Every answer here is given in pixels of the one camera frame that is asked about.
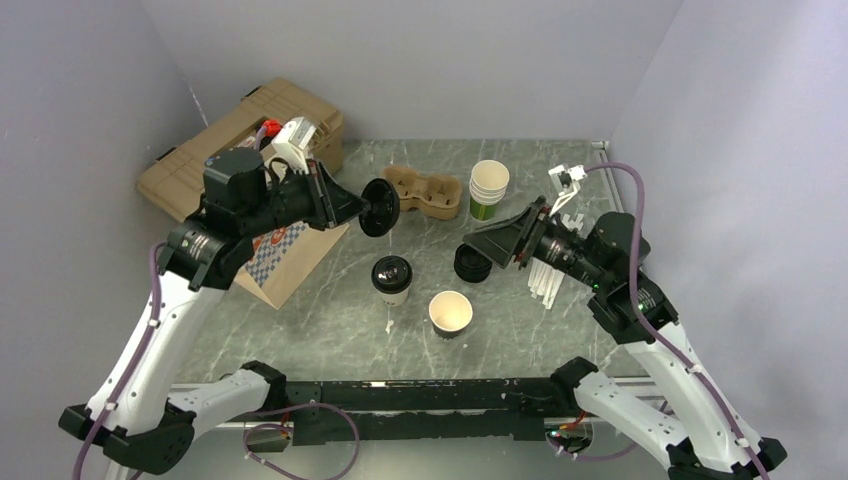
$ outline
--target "green paper cup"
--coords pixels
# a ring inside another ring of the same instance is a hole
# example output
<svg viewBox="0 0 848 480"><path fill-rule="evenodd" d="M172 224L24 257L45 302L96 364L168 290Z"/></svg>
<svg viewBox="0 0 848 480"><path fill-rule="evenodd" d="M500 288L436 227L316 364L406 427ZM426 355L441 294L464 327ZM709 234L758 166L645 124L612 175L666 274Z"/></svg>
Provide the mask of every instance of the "green paper cup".
<svg viewBox="0 0 848 480"><path fill-rule="evenodd" d="M474 200L474 197L471 197L471 216L477 220L490 220L495 216L497 209L497 203L492 205L483 205L477 200Z"/></svg>

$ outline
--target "tan plastic crate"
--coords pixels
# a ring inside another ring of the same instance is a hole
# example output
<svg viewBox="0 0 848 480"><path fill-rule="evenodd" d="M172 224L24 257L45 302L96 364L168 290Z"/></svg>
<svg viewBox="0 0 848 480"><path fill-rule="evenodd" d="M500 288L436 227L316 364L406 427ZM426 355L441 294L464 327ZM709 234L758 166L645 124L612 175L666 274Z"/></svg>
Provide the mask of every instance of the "tan plastic crate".
<svg viewBox="0 0 848 480"><path fill-rule="evenodd" d="M183 221L197 210L200 203L203 167L208 158L245 142L266 119L275 118L284 124L301 116L318 127L312 139L312 152L330 173L335 173L344 159L344 117L341 112L297 85L275 78L247 94L232 112L196 137L163 155L141 174L138 190L171 216ZM266 159L272 153L270 146L262 150Z"/></svg>

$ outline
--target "white wall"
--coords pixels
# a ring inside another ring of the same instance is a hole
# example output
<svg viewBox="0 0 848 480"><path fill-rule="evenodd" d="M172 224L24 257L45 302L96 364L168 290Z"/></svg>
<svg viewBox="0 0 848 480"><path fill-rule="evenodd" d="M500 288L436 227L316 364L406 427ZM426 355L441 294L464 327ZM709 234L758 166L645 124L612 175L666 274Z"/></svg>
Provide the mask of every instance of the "white wall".
<svg viewBox="0 0 848 480"><path fill-rule="evenodd" d="M0 3L0 477L70 478L56 422L118 358L171 225L135 180L201 123L137 2Z"/></svg>
<svg viewBox="0 0 848 480"><path fill-rule="evenodd" d="M774 479L848 469L846 74L844 1L689 0L612 138L647 184L650 273L789 450Z"/></svg>
<svg viewBox="0 0 848 480"><path fill-rule="evenodd" d="M609 138L681 0L144 0L209 121L282 75L355 138Z"/></svg>

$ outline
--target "coffee cup lid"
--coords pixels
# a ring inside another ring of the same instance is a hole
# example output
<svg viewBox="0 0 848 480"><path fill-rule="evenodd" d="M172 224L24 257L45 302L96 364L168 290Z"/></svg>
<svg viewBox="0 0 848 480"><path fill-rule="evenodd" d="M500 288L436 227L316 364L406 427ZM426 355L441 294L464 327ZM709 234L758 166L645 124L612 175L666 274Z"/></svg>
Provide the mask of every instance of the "coffee cup lid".
<svg viewBox="0 0 848 480"><path fill-rule="evenodd" d="M389 255L374 264L371 283L382 293L400 293L412 282L412 266L403 257Z"/></svg>
<svg viewBox="0 0 848 480"><path fill-rule="evenodd" d="M492 271L492 262L477 250L463 243L456 249L453 269L457 276L466 282L478 283L488 278Z"/></svg>

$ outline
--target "white device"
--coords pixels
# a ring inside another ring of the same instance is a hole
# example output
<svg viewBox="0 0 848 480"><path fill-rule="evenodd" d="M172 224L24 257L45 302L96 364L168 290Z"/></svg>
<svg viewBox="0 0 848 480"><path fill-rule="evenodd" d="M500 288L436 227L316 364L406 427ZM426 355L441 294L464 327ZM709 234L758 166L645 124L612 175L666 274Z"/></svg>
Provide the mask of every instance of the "white device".
<svg viewBox="0 0 848 480"><path fill-rule="evenodd" d="M280 133L271 140L271 146L276 152L274 158L281 157L285 159L286 163L297 173L305 174L308 170L306 159L311 156L309 142L315 136L316 131L315 124L305 117L297 117L289 120L283 125ZM285 176L285 172L276 171L276 173L280 178Z"/></svg>
<svg viewBox="0 0 848 480"><path fill-rule="evenodd" d="M551 215L553 215L577 195L577 192L580 191L580 180L586 178L586 171L583 170L583 165L571 168L566 168L565 165L557 165L548 170L548 175L557 191L557 199L551 208Z"/></svg>

